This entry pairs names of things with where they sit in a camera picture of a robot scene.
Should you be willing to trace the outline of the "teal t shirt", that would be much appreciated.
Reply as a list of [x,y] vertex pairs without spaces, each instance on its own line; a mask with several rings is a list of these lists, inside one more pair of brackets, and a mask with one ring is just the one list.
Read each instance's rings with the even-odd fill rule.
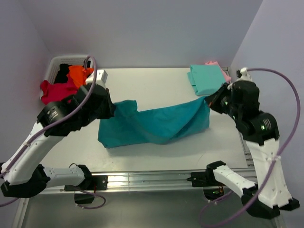
[[142,144],[169,144],[209,127],[204,98],[169,107],[138,111],[135,100],[115,103],[114,116],[100,120],[98,141],[107,149]]

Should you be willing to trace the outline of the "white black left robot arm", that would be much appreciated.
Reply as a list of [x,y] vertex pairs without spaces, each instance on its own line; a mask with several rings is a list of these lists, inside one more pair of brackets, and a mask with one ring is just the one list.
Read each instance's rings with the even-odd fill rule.
[[57,169],[41,164],[48,152],[70,132],[79,131],[96,119],[114,116],[110,92],[101,85],[95,85],[86,103],[76,110],[90,86],[81,86],[76,94],[48,103],[38,114],[25,143],[0,165],[4,175],[0,189],[5,197],[31,198],[56,186],[76,186],[81,190],[92,186],[93,177],[85,165]]

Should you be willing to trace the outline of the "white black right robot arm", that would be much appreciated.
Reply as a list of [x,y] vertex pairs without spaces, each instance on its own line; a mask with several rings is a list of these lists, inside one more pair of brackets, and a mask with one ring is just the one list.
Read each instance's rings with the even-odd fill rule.
[[205,98],[211,110],[230,116],[247,144],[256,171],[257,182],[247,180],[232,171],[224,162],[207,165],[206,181],[219,182],[235,192],[246,205],[249,215],[272,219],[280,211],[300,207],[289,192],[278,155],[279,129],[276,119],[259,109],[259,89],[250,81],[224,83],[214,94]]

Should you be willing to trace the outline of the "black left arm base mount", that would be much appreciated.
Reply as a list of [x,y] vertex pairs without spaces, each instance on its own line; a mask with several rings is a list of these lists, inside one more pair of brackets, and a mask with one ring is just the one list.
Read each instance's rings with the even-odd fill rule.
[[[74,202],[78,207],[83,207],[85,209],[96,209],[104,206],[106,204],[105,197],[97,194],[98,191],[107,190],[108,176],[107,175],[97,175],[93,176],[92,180],[87,186],[72,186],[65,185],[64,191],[79,191],[80,193],[74,194]],[[89,204],[92,204],[93,201],[97,198],[103,200],[100,206],[89,207]]]

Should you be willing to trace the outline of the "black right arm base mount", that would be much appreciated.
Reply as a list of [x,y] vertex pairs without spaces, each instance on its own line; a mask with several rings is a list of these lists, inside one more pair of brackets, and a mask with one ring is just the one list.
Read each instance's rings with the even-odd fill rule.
[[213,174],[208,171],[191,172],[187,181],[191,182],[193,188],[203,188],[207,200],[213,201],[224,195],[224,184],[215,180]]

